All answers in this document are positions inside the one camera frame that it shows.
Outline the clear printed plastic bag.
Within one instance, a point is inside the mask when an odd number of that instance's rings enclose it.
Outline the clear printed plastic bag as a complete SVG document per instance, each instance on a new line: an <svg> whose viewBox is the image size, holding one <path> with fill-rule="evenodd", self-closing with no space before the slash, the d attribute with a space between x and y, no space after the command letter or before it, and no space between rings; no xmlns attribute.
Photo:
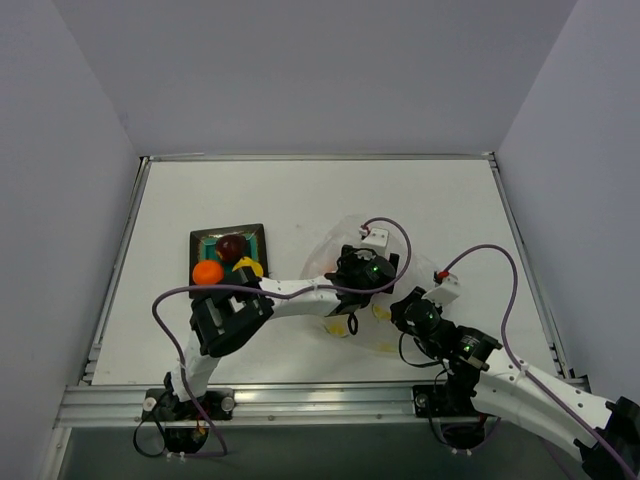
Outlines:
<svg viewBox="0 0 640 480"><path fill-rule="evenodd" d="M332 227L307 257L301 277L311 279L334 271L341 247L360 241L358 228L365 220L364 215L348 215ZM426 291L432 289L436 270L435 263L413 249L408 270L394 286L394 291L377 295L367 307L355 313L356 334L349 332L346 315L329 318L307 316L306 330L318 339L365 349L377 356L396 355L400 331L391 323L390 305L406 297L417 286Z"/></svg>

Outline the yellow fake lemon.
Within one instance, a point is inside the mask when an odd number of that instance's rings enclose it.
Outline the yellow fake lemon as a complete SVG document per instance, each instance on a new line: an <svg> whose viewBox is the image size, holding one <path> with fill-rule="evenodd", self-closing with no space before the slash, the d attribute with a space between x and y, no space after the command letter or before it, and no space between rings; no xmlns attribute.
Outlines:
<svg viewBox="0 0 640 480"><path fill-rule="evenodd" d="M232 267L233 271L237 271L241 268L250 268L251 271L257 276L257 277L263 277L264 276L264 269L263 266L261 265L260 262L258 262L257 260L254 260L251 257L248 256L244 256L242 258L240 258Z"/></svg>

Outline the dark red fake fruit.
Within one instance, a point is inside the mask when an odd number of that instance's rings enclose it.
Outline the dark red fake fruit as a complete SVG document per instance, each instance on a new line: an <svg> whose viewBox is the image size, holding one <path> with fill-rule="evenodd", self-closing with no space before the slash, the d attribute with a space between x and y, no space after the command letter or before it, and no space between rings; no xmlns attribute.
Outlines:
<svg viewBox="0 0 640 480"><path fill-rule="evenodd" d="M247 248L248 241L243 235L227 234L217 240L215 252L221 262L235 264L245 256Z"/></svg>

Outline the orange fake tangerine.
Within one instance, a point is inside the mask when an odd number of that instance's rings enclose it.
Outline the orange fake tangerine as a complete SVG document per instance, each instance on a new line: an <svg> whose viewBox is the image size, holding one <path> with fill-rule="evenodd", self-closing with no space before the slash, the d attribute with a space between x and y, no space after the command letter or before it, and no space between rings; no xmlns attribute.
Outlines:
<svg viewBox="0 0 640 480"><path fill-rule="evenodd" d="M191 279L195 285L214 285L224 279L225 269L215 260L201 260L197 262L191 272Z"/></svg>

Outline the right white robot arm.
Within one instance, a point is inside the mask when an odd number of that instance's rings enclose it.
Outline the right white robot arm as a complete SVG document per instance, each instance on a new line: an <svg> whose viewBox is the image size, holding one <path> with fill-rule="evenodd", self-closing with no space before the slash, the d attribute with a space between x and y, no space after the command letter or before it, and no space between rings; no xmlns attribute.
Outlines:
<svg viewBox="0 0 640 480"><path fill-rule="evenodd" d="M447 368L444 400L459 415L498 417L580 461L592 479L639 476L639 406L584 392L517 357L506 344L444 319L421 288L390 307L391 321Z"/></svg>

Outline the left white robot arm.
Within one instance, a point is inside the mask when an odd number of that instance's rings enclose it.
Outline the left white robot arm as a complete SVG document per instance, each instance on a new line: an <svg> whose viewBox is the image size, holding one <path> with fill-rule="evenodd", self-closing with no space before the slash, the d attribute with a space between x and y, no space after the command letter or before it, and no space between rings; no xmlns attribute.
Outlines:
<svg viewBox="0 0 640 480"><path fill-rule="evenodd" d="M274 280L242 267L207 289L195 289L190 338L166 378L166 408L179 419L194 417L220 360L245 346L267 321L353 314L373 296L393 292L406 271L398 263L397 254L345 245L337 269L316 278Z"/></svg>

